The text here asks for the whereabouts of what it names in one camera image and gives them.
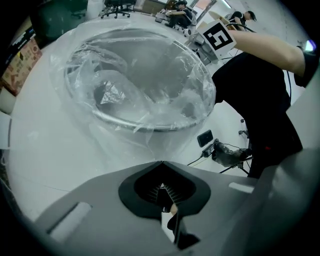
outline cardboard box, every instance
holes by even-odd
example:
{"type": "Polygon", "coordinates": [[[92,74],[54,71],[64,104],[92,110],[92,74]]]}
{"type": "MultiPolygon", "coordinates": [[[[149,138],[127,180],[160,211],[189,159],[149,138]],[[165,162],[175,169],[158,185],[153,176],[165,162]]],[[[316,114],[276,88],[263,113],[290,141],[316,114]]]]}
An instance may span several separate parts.
{"type": "Polygon", "coordinates": [[[14,96],[18,95],[31,69],[42,56],[34,36],[33,29],[29,28],[8,49],[7,67],[0,84],[14,96]]]}

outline light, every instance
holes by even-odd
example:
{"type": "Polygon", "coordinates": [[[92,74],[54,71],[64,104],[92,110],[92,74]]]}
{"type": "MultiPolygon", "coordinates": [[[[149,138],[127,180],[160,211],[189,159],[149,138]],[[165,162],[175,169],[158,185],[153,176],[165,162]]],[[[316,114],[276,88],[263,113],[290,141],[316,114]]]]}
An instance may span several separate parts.
{"type": "Polygon", "coordinates": [[[306,44],[305,44],[305,47],[304,47],[305,51],[311,52],[311,51],[315,50],[315,48],[316,48],[316,45],[312,40],[306,41],[306,44]]]}
{"type": "Polygon", "coordinates": [[[225,1],[225,0],[221,0],[228,8],[231,8],[231,6],[225,1]]]}

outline white floor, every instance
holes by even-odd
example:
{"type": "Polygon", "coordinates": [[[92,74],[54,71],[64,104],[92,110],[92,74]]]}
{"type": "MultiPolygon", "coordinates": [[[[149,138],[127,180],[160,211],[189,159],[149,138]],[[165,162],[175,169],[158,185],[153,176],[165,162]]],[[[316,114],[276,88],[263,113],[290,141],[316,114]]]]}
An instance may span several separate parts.
{"type": "MultiPolygon", "coordinates": [[[[167,29],[178,41],[183,43],[186,40],[181,32],[156,23],[154,17],[133,13],[130,19],[156,24],[167,29]]],[[[43,56],[25,81],[11,115],[11,149],[7,160],[9,181],[22,212],[32,221],[54,201],[85,181],[122,169],[122,165],[108,165],[94,140],[84,136],[64,111],[48,74],[52,47],[44,49],[43,56]]],[[[212,74],[218,68],[218,65],[208,66],[212,74]]],[[[210,129],[213,137],[221,142],[246,148],[246,136],[238,135],[239,130],[245,129],[241,118],[227,103],[217,104],[197,135],[210,129]]],[[[200,156],[202,150],[197,135],[173,159],[175,162],[188,164],[200,156]]],[[[210,172],[224,169],[210,157],[192,166],[210,172]]],[[[238,168],[225,174],[245,176],[238,168]]]]}

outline clear plastic bag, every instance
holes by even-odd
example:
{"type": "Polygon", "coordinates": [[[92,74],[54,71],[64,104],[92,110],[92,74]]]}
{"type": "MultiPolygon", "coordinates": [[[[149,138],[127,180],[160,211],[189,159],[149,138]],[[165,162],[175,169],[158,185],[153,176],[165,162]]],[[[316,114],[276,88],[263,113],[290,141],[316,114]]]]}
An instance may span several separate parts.
{"type": "Polygon", "coordinates": [[[64,109],[106,158],[127,159],[119,169],[170,160],[213,110],[209,72],[158,26],[91,21],[55,44],[50,77],[64,109]]]}

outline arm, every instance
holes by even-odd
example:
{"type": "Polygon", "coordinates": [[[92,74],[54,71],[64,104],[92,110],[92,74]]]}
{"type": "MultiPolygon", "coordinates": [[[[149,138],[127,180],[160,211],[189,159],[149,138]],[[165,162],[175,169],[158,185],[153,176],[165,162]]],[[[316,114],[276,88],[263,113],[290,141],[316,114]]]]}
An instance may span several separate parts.
{"type": "Polygon", "coordinates": [[[271,35],[244,33],[230,30],[236,41],[235,48],[269,62],[282,70],[300,77],[305,73],[305,57],[298,48],[271,35]]]}
{"type": "MultiPolygon", "coordinates": [[[[241,20],[238,17],[234,17],[234,21],[240,25],[242,25],[241,20]]],[[[245,31],[243,26],[238,26],[242,31],[245,31]]]]}
{"type": "Polygon", "coordinates": [[[171,13],[169,13],[168,15],[171,16],[171,15],[184,15],[186,14],[183,10],[181,11],[173,11],[171,13]]]}
{"type": "Polygon", "coordinates": [[[173,205],[171,205],[171,208],[170,208],[170,212],[172,215],[175,215],[178,211],[178,208],[176,206],[176,204],[174,203],[173,205]]]}

